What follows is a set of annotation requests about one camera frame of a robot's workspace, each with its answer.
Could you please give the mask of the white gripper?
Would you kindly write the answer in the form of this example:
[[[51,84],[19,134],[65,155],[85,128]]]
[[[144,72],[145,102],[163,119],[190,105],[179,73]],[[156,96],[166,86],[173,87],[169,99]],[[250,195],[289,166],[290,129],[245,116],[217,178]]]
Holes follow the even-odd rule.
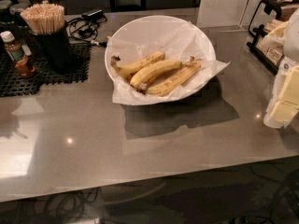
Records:
[[[274,80],[272,98],[263,123],[279,129],[287,127],[299,112],[299,62],[284,57]]]

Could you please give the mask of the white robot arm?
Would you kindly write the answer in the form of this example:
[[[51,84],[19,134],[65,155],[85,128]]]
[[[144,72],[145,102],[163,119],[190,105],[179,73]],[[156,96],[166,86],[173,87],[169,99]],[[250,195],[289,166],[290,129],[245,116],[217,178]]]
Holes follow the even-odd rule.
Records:
[[[263,123],[275,129],[287,127],[299,111],[299,8],[288,21],[266,35],[262,45],[281,46],[284,55]]]

